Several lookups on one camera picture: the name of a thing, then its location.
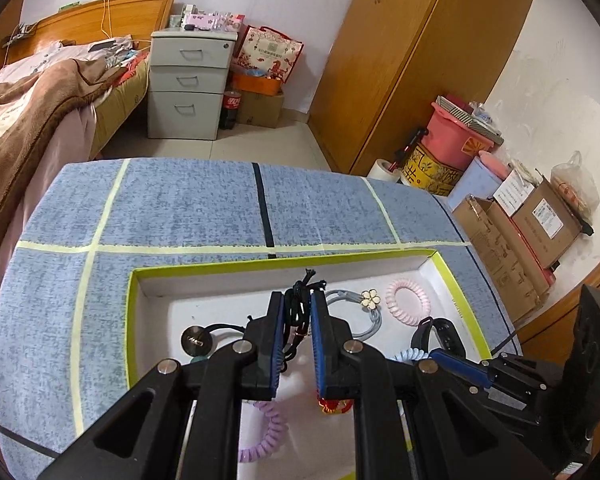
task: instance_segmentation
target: pink bed sheet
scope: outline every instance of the pink bed sheet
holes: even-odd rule
[[[0,246],[0,285],[33,210],[65,164],[88,160],[95,129],[93,105],[69,113],[56,129]]]

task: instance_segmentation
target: orange container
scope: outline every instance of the orange container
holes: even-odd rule
[[[266,77],[256,77],[234,72],[232,85],[236,90],[274,96],[280,93],[282,81],[280,79],[268,79]]]
[[[492,140],[474,132],[438,104],[431,105],[435,111],[427,125],[429,135],[423,137],[422,144],[437,160],[464,171],[480,150],[493,147]]]

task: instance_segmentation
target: white flower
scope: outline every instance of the white flower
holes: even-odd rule
[[[380,296],[378,291],[372,288],[371,290],[362,291],[362,306],[366,306],[369,310],[375,310],[376,306],[380,304]]]

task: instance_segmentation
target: nightstand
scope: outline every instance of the nightstand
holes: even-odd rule
[[[151,38],[148,136],[214,140],[237,34],[177,27]]]

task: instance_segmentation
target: pink spiral hair tie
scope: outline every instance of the pink spiral hair tie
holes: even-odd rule
[[[275,401],[257,400],[252,404],[269,419],[269,425],[267,426],[267,431],[262,437],[262,440],[258,444],[248,447],[247,449],[241,449],[238,452],[240,463],[255,462],[256,460],[260,460],[261,458],[265,458],[275,453],[280,447],[282,437],[289,429],[284,417],[280,415]]]
[[[420,312],[408,314],[401,308],[398,308],[398,301],[395,298],[395,293],[401,288],[410,290],[418,297],[420,300]],[[431,313],[431,302],[429,301],[427,293],[413,280],[395,280],[386,290],[384,300],[392,316],[403,322],[405,325],[418,326],[418,323]]]

